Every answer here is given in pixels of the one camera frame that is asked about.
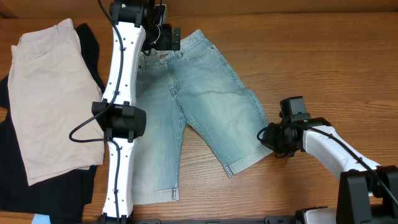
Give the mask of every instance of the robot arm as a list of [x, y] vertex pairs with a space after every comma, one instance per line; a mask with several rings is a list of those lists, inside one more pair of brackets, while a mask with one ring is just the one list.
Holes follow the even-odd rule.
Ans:
[[[266, 217], [265, 223], [398, 223], [397, 167], [382, 167], [362, 156], [327, 120], [312, 119], [302, 96], [282, 100], [280, 107], [282, 121], [270, 123], [257, 138], [276, 157], [293, 157], [298, 150], [316, 157], [340, 181], [338, 203], [337, 209], [298, 210], [294, 217]], [[382, 204], [371, 205], [372, 195], [383, 198]]]
[[154, 0], [115, 0], [110, 12], [115, 23], [111, 70], [102, 102], [93, 102], [91, 110], [96, 115], [111, 105], [104, 115], [97, 118], [97, 122], [105, 132], [105, 138], [116, 142], [119, 150], [114, 143], [108, 142], [108, 191], [99, 223], [115, 223], [115, 218], [117, 223], [119, 219], [120, 223], [125, 223], [133, 210], [134, 151], [138, 137], [144, 134], [146, 126], [145, 111], [136, 107], [139, 54], [146, 50], [150, 54], [152, 49], [179, 50], [180, 29], [175, 28], [173, 35], [171, 26], [163, 24], [166, 6], [155, 6]]
[[[351, 147], [347, 142], [340, 138], [335, 129], [331, 126], [315, 126], [314, 128], [332, 134], [338, 138], [345, 145], [347, 145], [358, 157], [363, 158], [363, 161], [372, 169], [380, 166], [364, 156]], [[366, 171], [365, 167], [359, 164], [348, 152], [340, 146], [336, 141], [328, 138], [312, 130], [303, 132], [303, 149], [317, 158], [328, 170], [340, 180], [340, 174], [349, 170]]]

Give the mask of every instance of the folded garment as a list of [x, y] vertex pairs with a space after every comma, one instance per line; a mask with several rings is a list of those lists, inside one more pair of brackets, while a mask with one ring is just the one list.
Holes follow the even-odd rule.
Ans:
[[132, 178], [134, 204], [178, 200], [185, 125], [207, 142], [228, 177], [272, 151], [257, 139], [268, 125], [261, 103], [245, 88], [220, 51], [200, 30], [179, 51], [141, 54], [137, 107], [147, 126], [137, 139]]
[[35, 214], [32, 224], [51, 224], [50, 217], [48, 215]]
[[[102, 142], [80, 144], [68, 138], [73, 128], [92, 116], [91, 103], [101, 101], [72, 20], [24, 34], [11, 50], [11, 116], [28, 184], [102, 164]], [[103, 138], [103, 131], [92, 121], [74, 137]]]
[[[87, 24], [78, 26], [76, 31], [86, 66], [104, 91], [97, 71], [100, 49], [95, 36]], [[0, 106], [9, 110], [7, 79], [0, 81]], [[91, 203], [96, 166], [28, 186], [10, 111], [0, 124], [0, 154], [0, 210], [50, 215], [52, 224], [81, 222], [83, 206]]]

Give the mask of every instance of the table surface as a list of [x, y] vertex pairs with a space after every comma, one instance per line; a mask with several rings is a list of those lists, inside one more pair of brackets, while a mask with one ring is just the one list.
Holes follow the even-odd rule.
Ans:
[[[26, 32], [61, 19], [1, 19], [0, 79], [11, 66], [11, 45]], [[108, 79], [111, 26], [86, 22], [101, 47], [99, 74]], [[258, 14], [171, 17], [182, 36], [201, 29], [254, 90], [269, 121], [279, 122], [279, 101], [304, 96], [313, 117], [332, 123], [366, 157], [398, 165], [398, 13]], [[6, 111], [0, 110], [0, 120]], [[93, 202], [83, 221], [95, 220], [104, 204], [108, 153], [95, 177]], [[315, 158], [269, 155], [228, 178], [204, 140], [186, 128], [180, 166], [180, 200], [134, 207], [135, 218], [163, 220], [262, 218], [296, 209], [336, 207], [338, 183]], [[0, 212], [0, 223], [30, 223], [32, 214]]]

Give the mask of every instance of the khaki shorts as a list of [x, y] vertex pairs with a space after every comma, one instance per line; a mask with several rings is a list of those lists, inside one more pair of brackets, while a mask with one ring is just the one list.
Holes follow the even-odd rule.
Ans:
[[[101, 91], [81, 57], [71, 19], [24, 34], [12, 46], [8, 89], [28, 184], [103, 163], [103, 142], [75, 143], [70, 131], [90, 118]], [[96, 121], [74, 135], [103, 138]]]

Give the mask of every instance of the denim shorts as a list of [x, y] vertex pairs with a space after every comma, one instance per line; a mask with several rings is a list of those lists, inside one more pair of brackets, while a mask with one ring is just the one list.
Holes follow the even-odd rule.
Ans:
[[139, 61], [137, 107], [146, 111], [147, 126], [137, 139], [135, 205], [179, 199], [186, 124], [206, 141], [228, 177], [271, 153], [256, 138], [268, 125], [261, 103], [200, 30], [183, 39], [179, 51], [152, 50]]

